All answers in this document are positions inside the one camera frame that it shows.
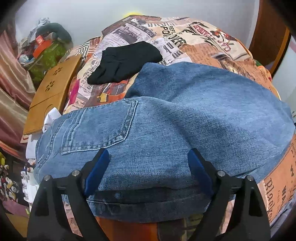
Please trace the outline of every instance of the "brown curtain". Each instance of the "brown curtain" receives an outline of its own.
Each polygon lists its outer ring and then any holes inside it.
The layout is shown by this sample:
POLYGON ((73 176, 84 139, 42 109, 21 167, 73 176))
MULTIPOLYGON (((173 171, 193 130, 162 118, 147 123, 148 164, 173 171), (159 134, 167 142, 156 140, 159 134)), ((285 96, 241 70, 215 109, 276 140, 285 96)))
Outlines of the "brown curtain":
POLYGON ((13 22, 0 35, 0 147, 25 160, 26 145, 20 140, 35 88, 16 58, 13 22))

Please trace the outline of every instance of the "jeans back pocket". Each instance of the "jeans back pocket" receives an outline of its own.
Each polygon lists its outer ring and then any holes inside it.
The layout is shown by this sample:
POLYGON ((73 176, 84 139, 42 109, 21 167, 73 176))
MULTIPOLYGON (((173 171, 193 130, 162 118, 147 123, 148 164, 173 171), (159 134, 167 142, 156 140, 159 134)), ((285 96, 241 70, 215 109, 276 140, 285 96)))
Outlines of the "jeans back pocket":
POLYGON ((75 111, 63 134, 61 154, 98 150, 124 141, 137 104, 137 100, 122 99, 75 111))

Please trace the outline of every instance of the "folded black garment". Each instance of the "folded black garment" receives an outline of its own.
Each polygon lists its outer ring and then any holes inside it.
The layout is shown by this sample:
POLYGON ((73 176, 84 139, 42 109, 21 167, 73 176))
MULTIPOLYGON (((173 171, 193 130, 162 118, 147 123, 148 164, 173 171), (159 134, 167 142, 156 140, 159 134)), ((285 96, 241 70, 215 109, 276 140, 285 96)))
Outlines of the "folded black garment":
POLYGON ((88 77, 87 83, 90 85, 119 83, 138 73, 145 63, 158 63, 162 59, 159 50, 147 42, 108 47, 103 51, 101 63, 88 77))

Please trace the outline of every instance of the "bed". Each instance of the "bed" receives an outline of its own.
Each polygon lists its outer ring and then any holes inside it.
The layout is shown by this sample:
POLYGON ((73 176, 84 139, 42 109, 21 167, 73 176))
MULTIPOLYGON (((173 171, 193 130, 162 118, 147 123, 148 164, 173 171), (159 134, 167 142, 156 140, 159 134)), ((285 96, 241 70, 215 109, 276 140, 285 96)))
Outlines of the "bed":
MULTIPOLYGON (((87 78, 99 66, 102 51, 146 41, 158 48, 163 56, 159 64, 170 65, 186 61, 223 68, 245 76, 280 96, 265 67, 236 38, 201 20, 191 18, 161 18, 131 15, 102 31, 102 37, 93 38, 66 53, 63 60, 82 54, 83 65, 72 79, 64 114, 84 107, 97 106, 124 98, 136 75, 120 83, 89 85, 87 78)), ((296 189, 296 136, 278 166, 258 184, 268 219, 272 225, 279 213, 289 205, 296 189)), ((227 206, 221 233, 225 232, 234 201, 227 206)), ((71 207, 65 203, 66 214, 74 233, 80 234, 71 207)), ((161 223, 124 223, 96 217, 110 240, 187 240, 200 222, 202 214, 161 223)))

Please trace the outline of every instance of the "denim fabric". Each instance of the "denim fabric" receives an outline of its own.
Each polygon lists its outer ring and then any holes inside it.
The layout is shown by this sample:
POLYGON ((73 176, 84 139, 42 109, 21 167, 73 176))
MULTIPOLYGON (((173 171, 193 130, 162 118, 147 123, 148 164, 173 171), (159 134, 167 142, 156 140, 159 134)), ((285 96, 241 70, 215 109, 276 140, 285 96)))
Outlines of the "denim fabric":
POLYGON ((288 105, 245 77, 200 64, 147 63, 125 99, 56 119, 37 143, 34 175, 67 176, 104 147, 111 161, 88 198, 94 215, 177 219, 209 202, 191 176, 191 148, 216 169, 259 182, 283 157, 294 129, 288 105))

